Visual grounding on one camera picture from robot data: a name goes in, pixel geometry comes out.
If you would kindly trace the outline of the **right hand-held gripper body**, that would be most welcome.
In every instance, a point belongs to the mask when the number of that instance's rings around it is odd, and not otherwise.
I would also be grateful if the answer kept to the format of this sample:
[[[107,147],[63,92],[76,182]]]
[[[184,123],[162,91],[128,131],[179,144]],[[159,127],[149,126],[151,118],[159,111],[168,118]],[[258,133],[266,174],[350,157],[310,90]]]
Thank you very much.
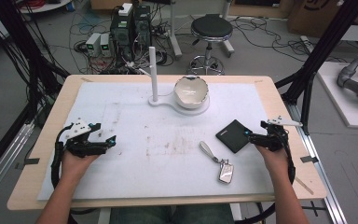
[[[303,124],[299,121],[286,119],[278,116],[275,119],[268,119],[269,123],[267,134],[263,136],[260,146],[267,148],[270,151],[276,151],[288,146],[288,132],[285,126],[302,127]]]

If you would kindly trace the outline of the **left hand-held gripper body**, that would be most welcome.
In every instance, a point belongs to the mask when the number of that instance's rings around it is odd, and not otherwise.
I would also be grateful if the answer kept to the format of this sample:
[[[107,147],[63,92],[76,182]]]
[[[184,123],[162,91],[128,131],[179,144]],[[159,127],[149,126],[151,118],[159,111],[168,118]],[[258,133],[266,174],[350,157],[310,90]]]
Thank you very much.
[[[69,127],[69,133],[65,136],[66,143],[64,144],[63,149],[79,158],[105,154],[108,148],[102,147],[103,142],[89,141],[89,138],[87,137],[87,132],[89,130],[89,123],[78,118]]]

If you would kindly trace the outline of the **black wallet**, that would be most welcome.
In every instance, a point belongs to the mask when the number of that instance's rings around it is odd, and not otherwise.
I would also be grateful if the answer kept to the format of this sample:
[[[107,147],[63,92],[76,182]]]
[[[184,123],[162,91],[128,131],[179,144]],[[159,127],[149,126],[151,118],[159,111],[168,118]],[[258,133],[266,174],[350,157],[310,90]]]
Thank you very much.
[[[251,130],[234,119],[215,136],[233,153],[237,153],[249,143],[248,136],[251,133]]]

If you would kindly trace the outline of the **person's left hand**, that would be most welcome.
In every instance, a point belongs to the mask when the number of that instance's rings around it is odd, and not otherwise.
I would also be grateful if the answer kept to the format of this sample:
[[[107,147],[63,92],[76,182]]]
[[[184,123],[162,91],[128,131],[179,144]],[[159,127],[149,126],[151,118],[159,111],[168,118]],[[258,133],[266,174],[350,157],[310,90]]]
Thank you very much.
[[[71,152],[65,151],[62,157],[62,175],[60,184],[64,186],[76,186],[90,165],[99,158],[99,155],[79,158]]]

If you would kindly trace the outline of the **person's right hand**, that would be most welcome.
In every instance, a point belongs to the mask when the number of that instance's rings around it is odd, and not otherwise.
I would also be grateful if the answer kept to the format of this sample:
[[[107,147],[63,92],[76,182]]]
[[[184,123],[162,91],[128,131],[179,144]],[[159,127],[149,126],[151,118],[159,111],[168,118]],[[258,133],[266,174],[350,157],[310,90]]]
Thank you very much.
[[[272,182],[275,183],[278,180],[288,181],[288,159],[285,151],[283,149],[270,151],[261,146],[256,146],[256,148],[264,159]]]

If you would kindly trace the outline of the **white table mat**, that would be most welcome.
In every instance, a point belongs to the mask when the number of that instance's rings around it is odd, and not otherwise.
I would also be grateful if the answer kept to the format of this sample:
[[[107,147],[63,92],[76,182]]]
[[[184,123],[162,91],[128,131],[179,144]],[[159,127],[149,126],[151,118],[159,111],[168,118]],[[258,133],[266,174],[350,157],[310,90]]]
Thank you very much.
[[[168,106],[148,103],[148,83],[84,83],[67,122],[81,118],[101,123],[89,137],[102,142],[117,137],[88,169],[76,188],[76,199],[145,199],[186,196],[256,195],[272,193],[263,159],[248,144],[232,153],[216,134],[236,119],[255,133],[267,119],[253,84],[214,83],[209,108],[184,116]],[[200,149],[204,141],[215,157],[234,165],[229,184],[218,180],[220,165]]]

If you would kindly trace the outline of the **white floor board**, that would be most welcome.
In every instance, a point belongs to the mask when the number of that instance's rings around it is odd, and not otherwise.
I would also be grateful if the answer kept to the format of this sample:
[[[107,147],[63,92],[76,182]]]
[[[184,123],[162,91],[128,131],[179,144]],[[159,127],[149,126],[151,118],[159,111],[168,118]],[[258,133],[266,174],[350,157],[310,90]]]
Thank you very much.
[[[338,74],[345,66],[346,63],[325,62],[318,71],[318,78],[345,124],[358,128],[358,97],[354,92],[342,89],[337,84]]]

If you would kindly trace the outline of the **white ceramic bowl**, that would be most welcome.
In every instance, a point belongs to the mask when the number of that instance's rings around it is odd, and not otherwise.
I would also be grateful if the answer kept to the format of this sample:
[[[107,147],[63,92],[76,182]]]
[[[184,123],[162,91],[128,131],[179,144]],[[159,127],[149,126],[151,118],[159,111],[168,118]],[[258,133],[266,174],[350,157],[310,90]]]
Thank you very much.
[[[209,96],[209,87],[201,77],[181,77],[174,85],[175,102],[185,109],[201,107]]]

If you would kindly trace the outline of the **white stand with pole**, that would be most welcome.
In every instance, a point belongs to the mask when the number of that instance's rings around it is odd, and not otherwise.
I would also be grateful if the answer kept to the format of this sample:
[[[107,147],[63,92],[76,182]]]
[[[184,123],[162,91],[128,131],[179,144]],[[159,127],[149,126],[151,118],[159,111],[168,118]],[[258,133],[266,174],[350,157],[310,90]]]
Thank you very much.
[[[173,96],[173,90],[171,93],[166,95],[158,94],[158,75],[157,75],[157,59],[156,59],[156,49],[150,47],[149,51],[149,62],[150,62],[150,71],[151,74],[151,85],[152,85],[152,95],[148,99],[148,103],[152,106],[169,106],[177,113],[180,113],[185,116],[197,116],[204,113],[210,105],[210,97],[208,96],[206,102],[199,108],[196,109],[185,109],[175,102]]]

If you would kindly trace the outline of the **white power supply box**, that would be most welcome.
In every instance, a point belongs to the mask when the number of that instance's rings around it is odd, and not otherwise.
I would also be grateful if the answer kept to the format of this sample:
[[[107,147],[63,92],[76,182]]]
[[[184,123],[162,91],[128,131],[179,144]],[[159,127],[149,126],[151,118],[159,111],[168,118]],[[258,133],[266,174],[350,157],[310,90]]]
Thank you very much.
[[[104,57],[112,56],[109,34],[101,34],[100,47],[101,47],[101,53]]]
[[[92,34],[86,41],[86,47],[90,57],[97,57],[101,53],[101,35]]]

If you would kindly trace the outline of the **person's jeans legs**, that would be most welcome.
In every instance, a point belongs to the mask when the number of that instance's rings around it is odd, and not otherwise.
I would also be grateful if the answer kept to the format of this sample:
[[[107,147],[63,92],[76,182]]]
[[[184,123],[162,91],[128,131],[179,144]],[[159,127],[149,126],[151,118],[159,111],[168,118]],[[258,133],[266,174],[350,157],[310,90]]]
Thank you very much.
[[[228,203],[113,208],[109,224],[235,224]]]

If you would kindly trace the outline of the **black computer tower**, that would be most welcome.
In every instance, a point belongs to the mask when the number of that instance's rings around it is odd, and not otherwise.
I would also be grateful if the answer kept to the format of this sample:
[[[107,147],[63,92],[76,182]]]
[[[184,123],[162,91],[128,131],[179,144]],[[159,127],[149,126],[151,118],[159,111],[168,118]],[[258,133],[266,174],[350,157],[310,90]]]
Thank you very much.
[[[124,16],[116,13],[112,19],[110,31],[117,57],[121,61],[131,62],[133,60],[132,44],[134,40],[132,11]]]
[[[151,10],[150,6],[137,6],[134,9],[134,31],[132,51],[134,58],[141,57],[151,46]]]

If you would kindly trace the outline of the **black round stool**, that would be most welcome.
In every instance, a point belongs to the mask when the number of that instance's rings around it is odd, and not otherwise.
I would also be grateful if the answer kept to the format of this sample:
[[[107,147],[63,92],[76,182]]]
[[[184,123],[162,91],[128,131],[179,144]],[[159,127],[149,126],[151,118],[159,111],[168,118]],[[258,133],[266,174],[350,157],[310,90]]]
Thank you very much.
[[[197,18],[191,23],[191,34],[195,36],[192,45],[197,45],[200,41],[206,41],[207,47],[203,55],[194,57],[187,68],[189,74],[198,75],[203,73],[208,75],[210,72],[218,76],[224,75],[224,65],[216,57],[211,55],[213,43],[222,43],[231,38],[233,27],[229,21],[221,18],[218,14],[207,14]]]

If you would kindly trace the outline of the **cardboard box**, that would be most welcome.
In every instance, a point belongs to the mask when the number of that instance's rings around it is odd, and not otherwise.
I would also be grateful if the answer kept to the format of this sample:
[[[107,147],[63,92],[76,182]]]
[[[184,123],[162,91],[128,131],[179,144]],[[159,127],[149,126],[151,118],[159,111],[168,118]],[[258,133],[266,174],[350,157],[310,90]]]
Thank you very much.
[[[292,34],[321,37],[345,0],[295,0],[287,21]]]

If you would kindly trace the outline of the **white desk leg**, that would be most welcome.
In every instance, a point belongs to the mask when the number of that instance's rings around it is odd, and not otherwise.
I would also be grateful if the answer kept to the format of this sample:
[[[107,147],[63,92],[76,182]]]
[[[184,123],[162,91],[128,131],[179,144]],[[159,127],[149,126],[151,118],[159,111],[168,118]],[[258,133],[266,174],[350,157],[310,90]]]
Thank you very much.
[[[182,57],[182,51],[180,49],[177,37],[175,35],[175,0],[170,0],[170,31],[168,32],[170,43],[172,45],[172,50],[176,59]]]

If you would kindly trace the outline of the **aluminium rail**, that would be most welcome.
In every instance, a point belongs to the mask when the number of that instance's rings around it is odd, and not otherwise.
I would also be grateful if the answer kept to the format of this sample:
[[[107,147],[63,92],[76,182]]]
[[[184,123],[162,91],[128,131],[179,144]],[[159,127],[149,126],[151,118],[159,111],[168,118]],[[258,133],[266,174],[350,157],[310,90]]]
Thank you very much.
[[[23,124],[0,156],[0,183],[34,132],[34,123]]]
[[[311,137],[302,127],[288,126],[287,130],[296,167],[294,189],[297,197],[300,200],[322,200],[333,224],[347,224]],[[300,158],[305,156],[317,157],[319,162],[303,163]]]

